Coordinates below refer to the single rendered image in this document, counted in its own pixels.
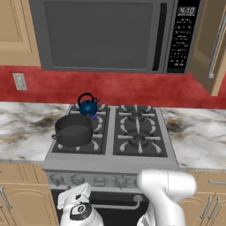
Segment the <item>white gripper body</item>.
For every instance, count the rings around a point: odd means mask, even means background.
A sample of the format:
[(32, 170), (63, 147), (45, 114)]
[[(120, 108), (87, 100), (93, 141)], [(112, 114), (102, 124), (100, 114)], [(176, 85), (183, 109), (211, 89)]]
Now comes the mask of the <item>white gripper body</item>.
[(77, 206), (81, 202), (88, 202), (91, 194), (91, 185), (84, 183), (82, 185), (72, 187), (70, 190), (61, 192), (57, 200), (58, 209), (69, 209)]

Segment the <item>grey stove knob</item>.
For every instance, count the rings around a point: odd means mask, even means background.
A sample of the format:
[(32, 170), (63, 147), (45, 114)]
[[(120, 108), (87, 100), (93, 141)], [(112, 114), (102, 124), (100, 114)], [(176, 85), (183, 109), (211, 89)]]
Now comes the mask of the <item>grey stove knob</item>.
[(53, 174), (50, 176), (50, 180), (56, 185), (59, 186), (64, 182), (64, 179), (58, 174)]
[(85, 182), (85, 179), (82, 176), (75, 175), (71, 177), (71, 181), (74, 185), (82, 185)]
[(118, 177), (115, 181), (116, 187), (122, 189), (127, 186), (127, 180), (124, 177)]
[(103, 187), (104, 185), (106, 185), (105, 177), (99, 176), (94, 179), (94, 186)]

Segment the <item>tan base cabinet door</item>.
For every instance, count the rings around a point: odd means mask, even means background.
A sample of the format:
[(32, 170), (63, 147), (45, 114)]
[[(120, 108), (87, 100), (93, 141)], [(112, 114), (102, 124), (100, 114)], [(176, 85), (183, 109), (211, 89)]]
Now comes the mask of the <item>tan base cabinet door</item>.
[(226, 226), (226, 194), (217, 193), (215, 201), (219, 203), (219, 207), (215, 211), (213, 218), (209, 221), (209, 226)]
[(200, 216), (208, 202), (208, 197), (214, 197), (212, 192), (197, 192), (189, 199), (179, 202), (179, 205), (185, 212), (185, 225), (186, 226), (200, 226), (204, 219)]
[(13, 226), (58, 226), (53, 198), (47, 185), (0, 183), (1, 186), (12, 205), (12, 209), (8, 209), (3, 203)]

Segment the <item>grey stove with black grates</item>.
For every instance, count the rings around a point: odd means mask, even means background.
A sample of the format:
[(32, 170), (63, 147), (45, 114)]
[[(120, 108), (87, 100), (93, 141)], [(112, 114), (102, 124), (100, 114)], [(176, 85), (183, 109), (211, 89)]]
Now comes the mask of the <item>grey stove with black grates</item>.
[[(162, 111), (151, 106), (100, 105), (93, 121), (92, 141), (83, 147), (63, 147), (54, 141), (44, 160), (51, 189), (70, 189), (71, 177), (82, 176), (92, 191), (141, 193), (136, 185), (142, 170), (177, 170), (177, 159), (170, 142)], [(56, 186), (50, 176), (58, 174), (64, 182)], [(94, 186), (103, 176), (106, 185)], [(127, 180), (118, 188), (118, 177)]]

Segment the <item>dark grey pot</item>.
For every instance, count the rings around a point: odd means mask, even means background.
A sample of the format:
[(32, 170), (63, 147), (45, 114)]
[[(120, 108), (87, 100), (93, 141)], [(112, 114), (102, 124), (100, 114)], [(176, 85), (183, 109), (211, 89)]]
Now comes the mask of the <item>dark grey pot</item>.
[(55, 139), (63, 147), (83, 147), (93, 137), (93, 125), (89, 117), (70, 114), (58, 119), (55, 123)]

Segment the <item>blue kettle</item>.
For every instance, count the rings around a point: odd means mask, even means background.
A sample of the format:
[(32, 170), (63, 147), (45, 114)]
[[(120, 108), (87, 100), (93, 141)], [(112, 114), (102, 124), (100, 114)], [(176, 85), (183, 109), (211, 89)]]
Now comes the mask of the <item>blue kettle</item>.
[[(84, 96), (90, 96), (91, 99), (90, 100), (84, 100), (81, 101), (81, 99)], [(84, 115), (86, 117), (89, 117), (91, 120), (96, 119), (97, 117), (97, 103), (98, 103), (99, 99), (96, 97), (93, 97), (92, 94), (90, 93), (84, 93), (81, 94), (78, 98), (78, 105), (79, 105), (79, 113), (81, 115)]]

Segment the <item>open tan cabinet door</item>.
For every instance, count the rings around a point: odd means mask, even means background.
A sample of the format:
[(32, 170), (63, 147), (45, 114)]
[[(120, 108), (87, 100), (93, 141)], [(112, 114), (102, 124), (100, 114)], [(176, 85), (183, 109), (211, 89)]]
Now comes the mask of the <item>open tan cabinet door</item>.
[(218, 49), (213, 79), (208, 78), (210, 58), (226, 0), (204, 0), (189, 72), (212, 95), (217, 96), (226, 72), (226, 26)]

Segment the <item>black oven door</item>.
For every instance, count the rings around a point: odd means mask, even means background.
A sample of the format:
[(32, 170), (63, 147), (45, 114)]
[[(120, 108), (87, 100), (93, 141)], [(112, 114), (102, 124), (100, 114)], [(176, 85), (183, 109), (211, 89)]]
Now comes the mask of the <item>black oven door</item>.
[[(51, 189), (59, 223), (63, 220), (63, 210), (57, 208), (57, 200), (61, 192), (64, 190)], [(135, 195), (141, 195), (143, 198), (139, 208), (135, 210), (93, 207), (93, 204), (135, 206), (136, 202), (133, 200)], [(141, 193), (91, 191), (89, 203), (82, 202), (69, 208), (69, 213), (65, 215), (69, 222), (63, 222), (62, 226), (91, 226), (92, 223), (99, 222), (101, 219), (103, 226), (137, 226), (140, 217), (147, 211), (148, 203), (147, 197)]]

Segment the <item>tan drawer front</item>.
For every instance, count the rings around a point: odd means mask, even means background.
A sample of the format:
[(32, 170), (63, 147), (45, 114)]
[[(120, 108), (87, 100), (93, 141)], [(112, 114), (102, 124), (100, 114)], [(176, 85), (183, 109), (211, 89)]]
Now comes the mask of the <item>tan drawer front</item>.
[(198, 192), (226, 193), (226, 185), (211, 185), (208, 182), (208, 180), (212, 180), (215, 182), (226, 182), (226, 173), (188, 171), (188, 174), (193, 175), (195, 177)]
[(46, 173), (40, 164), (0, 162), (0, 182), (47, 185)]

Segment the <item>grey microwave oven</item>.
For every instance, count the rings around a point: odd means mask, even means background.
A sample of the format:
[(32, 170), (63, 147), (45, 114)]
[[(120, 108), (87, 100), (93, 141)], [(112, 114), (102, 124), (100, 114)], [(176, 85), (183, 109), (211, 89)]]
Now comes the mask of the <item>grey microwave oven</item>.
[[(167, 16), (153, 71), (160, 4)], [(46, 71), (186, 74), (203, 0), (29, 0)]]

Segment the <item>grey wall outlet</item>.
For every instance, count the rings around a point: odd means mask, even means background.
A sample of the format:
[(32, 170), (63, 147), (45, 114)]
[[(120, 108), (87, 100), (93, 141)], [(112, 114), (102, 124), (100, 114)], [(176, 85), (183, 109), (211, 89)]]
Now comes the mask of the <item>grey wall outlet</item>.
[(13, 73), (12, 74), (15, 82), (15, 86), (19, 91), (26, 91), (26, 80), (23, 73)]

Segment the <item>tan wall cabinet door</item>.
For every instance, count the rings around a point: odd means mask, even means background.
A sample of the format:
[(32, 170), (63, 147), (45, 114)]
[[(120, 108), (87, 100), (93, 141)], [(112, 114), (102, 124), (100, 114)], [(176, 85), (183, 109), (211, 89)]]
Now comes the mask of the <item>tan wall cabinet door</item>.
[(0, 65), (41, 65), (28, 0), (0, 0)]

